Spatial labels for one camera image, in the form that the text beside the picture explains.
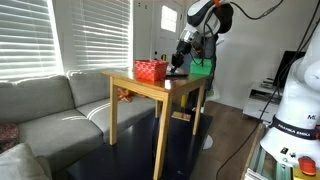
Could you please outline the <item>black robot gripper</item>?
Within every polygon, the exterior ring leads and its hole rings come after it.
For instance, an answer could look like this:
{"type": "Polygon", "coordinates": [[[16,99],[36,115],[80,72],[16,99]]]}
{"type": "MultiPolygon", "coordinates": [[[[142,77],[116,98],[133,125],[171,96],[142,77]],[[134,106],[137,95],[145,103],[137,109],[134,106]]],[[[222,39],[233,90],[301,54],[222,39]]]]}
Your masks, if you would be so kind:
{"type": "Polygon", "coordinates": [[[184,63],[183,56],[181,54],[173,54],[172,55],[172,68],[170,70],[171,73],[174,73],[177,68],[179,68],[184,63]]]}

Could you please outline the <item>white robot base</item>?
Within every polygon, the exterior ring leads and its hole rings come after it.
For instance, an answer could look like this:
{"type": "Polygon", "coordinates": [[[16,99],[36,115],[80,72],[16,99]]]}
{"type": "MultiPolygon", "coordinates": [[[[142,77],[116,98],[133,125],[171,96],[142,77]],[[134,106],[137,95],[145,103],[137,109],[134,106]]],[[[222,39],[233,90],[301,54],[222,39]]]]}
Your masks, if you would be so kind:
{"type": "Polygon", "coordinates": [[[320,25],[317,25],[304,57],[288,72],[283,96],[262,148],[276,161],[292,167],[308,157],[320,166],[320,25]]]}

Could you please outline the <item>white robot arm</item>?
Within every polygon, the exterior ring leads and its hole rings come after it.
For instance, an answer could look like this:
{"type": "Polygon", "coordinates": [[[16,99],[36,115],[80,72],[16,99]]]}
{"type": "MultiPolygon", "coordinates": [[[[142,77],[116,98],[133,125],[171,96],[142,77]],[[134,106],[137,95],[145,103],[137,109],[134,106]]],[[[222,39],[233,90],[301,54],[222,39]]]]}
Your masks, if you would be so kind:
{"type": "Polygon", "coordinates": [[[172,55],[171,73],[183,63],[183,56],[191,49],[202,50],[202,39],[227,33],[232,26],[234,10],[226,0],[197,0],[187,11],[186,26],[178,39],[176,52],[172,55]]]}

